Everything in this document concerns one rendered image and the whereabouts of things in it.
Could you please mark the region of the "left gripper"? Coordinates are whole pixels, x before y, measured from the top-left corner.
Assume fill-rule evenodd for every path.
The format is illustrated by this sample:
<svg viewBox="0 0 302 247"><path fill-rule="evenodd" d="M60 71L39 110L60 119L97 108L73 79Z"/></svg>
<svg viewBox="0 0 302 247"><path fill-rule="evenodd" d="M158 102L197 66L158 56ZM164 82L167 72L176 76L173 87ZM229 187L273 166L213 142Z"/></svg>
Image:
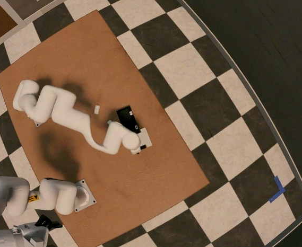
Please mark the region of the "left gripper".
<svg viewBox="0 0 302 247"><path fill-rule="evenodd" d="M139 154L140 151L141 151L140 147L137 150L134 150L134 151L131 150L132 154L136 154L136 153Z"/></svg>

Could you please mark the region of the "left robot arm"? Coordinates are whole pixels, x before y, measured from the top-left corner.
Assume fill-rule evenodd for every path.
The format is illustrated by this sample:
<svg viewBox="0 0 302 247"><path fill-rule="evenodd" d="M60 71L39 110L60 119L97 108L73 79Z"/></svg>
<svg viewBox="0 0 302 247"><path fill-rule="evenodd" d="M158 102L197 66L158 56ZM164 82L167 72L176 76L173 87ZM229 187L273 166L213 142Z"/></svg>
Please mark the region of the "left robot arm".
<svg viewBox="0 0 302 247"><path fill-rule="evenodd" d="M26 112L28 117L39 123L46 122L51 115L55 123L82 133L93 148L108 154L116 154L121 142L132 151L143 145L152 146L146 128L136 134L116 121L109 124L103 144L98 144L91 135L90 116L73 108L76 101L73 92L45 85L37 100L39 89L37 82L22 80L13 100L13 108Z"/></svg>

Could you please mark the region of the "black three-compartment bin rack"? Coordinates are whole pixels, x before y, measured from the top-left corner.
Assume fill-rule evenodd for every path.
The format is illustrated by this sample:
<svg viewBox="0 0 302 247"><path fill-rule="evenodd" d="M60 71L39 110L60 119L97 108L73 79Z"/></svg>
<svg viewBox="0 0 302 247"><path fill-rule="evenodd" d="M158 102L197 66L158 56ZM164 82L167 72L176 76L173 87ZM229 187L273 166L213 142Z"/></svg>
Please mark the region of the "black three-compartment bin rack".
<svg viewBox="0 0 302 247"><path fill-rule="evenodd" d="M138 128L138 125L136 123L136 120L134 118L133 112L131 107L125 107L123 109L120 109L117 111L120 122L124 127L129 129L130 131L138 134L140 133L140 130Z"/></svg>

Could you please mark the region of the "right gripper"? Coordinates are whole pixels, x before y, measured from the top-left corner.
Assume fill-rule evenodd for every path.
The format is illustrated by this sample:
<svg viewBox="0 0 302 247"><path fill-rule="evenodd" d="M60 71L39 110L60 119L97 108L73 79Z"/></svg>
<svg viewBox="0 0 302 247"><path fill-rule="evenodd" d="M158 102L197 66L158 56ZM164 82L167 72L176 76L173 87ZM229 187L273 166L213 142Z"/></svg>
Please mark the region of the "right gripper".
<svg viewBox="0 0 302 247"><path fill-rule="evenodd" d="M47 225L49 226L46 227ZM55 247L54 245L47 245L49 230L51 228L62 227L63 226L58 221L52 222L48 217L42 214L37 222L19 225L18 231L21 232L22 236L24 236L29 242L31 237L39 237L44 242L43 247Z"/></svg>

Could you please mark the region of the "white domino tile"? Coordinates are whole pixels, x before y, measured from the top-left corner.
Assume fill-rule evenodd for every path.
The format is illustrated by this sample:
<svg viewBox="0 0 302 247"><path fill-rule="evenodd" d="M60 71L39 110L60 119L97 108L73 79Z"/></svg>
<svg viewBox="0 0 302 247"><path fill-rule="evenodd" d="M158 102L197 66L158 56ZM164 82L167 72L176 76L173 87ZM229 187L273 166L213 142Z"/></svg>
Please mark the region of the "white domino tile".
<svg viewBox="0 0 302 247"><path fill-rule="evenodd" d="M99 113L99 108L100 108L100 106L96 105L94 114L98 114Z"/></svg>

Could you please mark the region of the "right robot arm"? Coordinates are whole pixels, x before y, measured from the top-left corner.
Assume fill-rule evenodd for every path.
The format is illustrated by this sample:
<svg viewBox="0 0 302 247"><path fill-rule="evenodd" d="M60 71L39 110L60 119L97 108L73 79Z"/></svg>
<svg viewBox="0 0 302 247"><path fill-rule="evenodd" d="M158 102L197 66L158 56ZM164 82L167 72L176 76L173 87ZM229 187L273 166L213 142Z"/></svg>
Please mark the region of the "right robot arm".
<svg viewBox="0 0 302 247"><path fill-rule="evenodd" d="M21 216L27 209L54 208L60 214L68 215L76 207L85 206L89 198L85 188L69 181L43 178L39 191L31 191L29 181L24 178L0 176L0 217L6 203L7 213L12 217ZM43 243L39 237L32 237L29 242L16 225L12 229L0 230L0 247L43 247Z"/></svg>

